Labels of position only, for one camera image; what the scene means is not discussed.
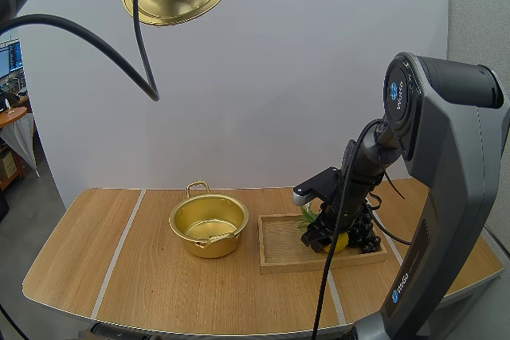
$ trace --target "golden pot handle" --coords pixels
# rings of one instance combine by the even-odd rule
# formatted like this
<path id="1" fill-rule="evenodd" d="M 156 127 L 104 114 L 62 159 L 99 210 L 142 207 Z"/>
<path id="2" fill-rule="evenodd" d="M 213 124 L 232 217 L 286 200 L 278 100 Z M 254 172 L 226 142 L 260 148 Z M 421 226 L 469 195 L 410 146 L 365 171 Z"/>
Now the golden pot handle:
<path id="1" fill-rule="evenodd" d="M 190 189 L 193 186 L 198 186 L 198 185 L 204 185 L 206 187 L 207 193 L 210 193 L 209 185 L 207 185 L 204 181 L 195 181 L 195 182 L 190 183 L 188 185 L 188 187 L 186 187 L 186 198 L 190 197 Z"/>
<path id="2" fill-rule="evenodd" d="M 210 247 L 212 244 L 216 243 L 216 242 L 219 242 L 220 240 L 225 240 L 225 239 L 236 239 L 237 237 L 233 234 L 233 233 L 227 233 L 227 234 L 222 234 L 222 235 L 215 235 L 215 236 L 212 236 L 211 238 L 209 238 L 207 240 L 206 243 L 202 243 L 202 242 L 194 242 L 198 247 L 200 248 L 208 248 Z"/>

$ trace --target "plant sprig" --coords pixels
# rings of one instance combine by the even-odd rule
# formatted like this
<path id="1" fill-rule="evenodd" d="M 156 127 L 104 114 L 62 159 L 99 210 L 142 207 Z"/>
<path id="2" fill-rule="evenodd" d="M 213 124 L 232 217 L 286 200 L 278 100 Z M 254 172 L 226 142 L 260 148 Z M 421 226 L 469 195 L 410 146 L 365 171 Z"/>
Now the plant sprig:
<path id="1" fill-rule="evenodd" d="M 301 217 L 296 219 L 294 223 L 298 224 L 298 227 L 300 229 L 306 229 L 308 225 L 310 225 L 312 222 L 317 219 L 319 214 L 314 213 L 312 210 L 312 203 L 309 202 L 308 204 L 301 206 Z"/>

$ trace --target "gray robot arm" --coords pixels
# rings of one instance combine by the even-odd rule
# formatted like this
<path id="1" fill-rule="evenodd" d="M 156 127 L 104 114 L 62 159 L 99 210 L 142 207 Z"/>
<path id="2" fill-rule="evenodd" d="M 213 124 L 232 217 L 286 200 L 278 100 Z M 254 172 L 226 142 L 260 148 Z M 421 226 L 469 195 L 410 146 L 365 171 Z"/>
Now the gray robot arm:
<path id="1" fill-rule="evenodd" d="M 382 121 L 365 136 L 356 158 L 350 158 L 352 141 L 343 156 L 342 167 L 351 163 L 354 171 L 341 231 L 349 231 L 367 193 L 400 155 L 409 174 L 430 191 L 381 310 L 356 322 L 345 338 L 409 340 L 423 338 L 417 333 L 455 280 L 492 208 L 510 104 L 490 69 L 411 53 L 390 63 L 383 98 Z M 294 188 L 298 204 L 324 201 L 302 237 L 316 251 L 331 243 L 338 214 L 331 201 L 341 193 L 342 177 L 342 170 L 329 168 Z"/>

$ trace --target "computer monitor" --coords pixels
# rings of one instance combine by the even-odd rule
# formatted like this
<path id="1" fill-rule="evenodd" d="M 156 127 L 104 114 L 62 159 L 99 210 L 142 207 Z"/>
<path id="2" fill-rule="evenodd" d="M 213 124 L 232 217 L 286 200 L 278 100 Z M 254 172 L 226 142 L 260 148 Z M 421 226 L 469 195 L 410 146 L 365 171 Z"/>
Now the computer monitor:
<path id="1" fill-rule="evenodd" d="M 10 49 L 5 47 L 0 49 L 0 77 L 7 76 L 10 73 Z"/>
<path id="2" fill-rule="evenodd" d="M 22 61 L 22 48 L 19 44 L 19 41 L 9 45 L 9 54 L 10 54 L 10 71 L 15 71 L 16 69 L 20 69 L 23 67 Z"/>

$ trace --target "cardboard box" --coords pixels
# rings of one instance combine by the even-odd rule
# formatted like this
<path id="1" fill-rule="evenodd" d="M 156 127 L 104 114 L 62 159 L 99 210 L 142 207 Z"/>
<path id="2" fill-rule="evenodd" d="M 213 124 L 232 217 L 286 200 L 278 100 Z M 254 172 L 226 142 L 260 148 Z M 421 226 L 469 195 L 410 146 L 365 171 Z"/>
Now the cardboard box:
<path id="1" fill-rule="evenodd" d="M 0 182 L 7 181 L 14 173 L 16 173 L 16 162 L 13 154 L 6 150 L 0 153 Z"/>

